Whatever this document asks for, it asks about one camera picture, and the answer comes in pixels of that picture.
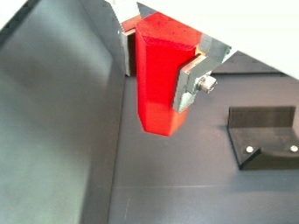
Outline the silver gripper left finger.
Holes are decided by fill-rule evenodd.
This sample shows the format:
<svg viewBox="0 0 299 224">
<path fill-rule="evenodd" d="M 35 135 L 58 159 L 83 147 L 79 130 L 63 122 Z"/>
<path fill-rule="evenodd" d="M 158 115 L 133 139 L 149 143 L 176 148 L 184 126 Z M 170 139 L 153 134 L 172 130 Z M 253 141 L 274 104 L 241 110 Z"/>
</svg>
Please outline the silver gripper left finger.
<svg viewBox="0 0 299 224">
<path fill-rule="evenodd" d="M 136 0 L 105 0 L 120 25 L 118 37 L 124 49 L 125 75 L 136 74 L 136 24 L 141 20 Z"/>
</svg>

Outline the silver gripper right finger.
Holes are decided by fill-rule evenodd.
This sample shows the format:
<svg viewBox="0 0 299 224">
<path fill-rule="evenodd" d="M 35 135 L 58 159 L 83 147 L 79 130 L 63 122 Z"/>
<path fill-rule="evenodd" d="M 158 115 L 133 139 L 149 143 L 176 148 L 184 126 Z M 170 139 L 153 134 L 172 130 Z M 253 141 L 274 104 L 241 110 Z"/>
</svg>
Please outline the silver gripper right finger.
<svg viewBox="0 0 299 224">
<path fill-rule="evenodd" d="M 181 113 L 193 103 L 198 91 L 206 94 L 217 81 L 210 72 L 232 56 L 232 47 L 206 34 L 201 35 L 196 56 L 181 66 L 176 83 L 172 109 Z"/>
</svg>

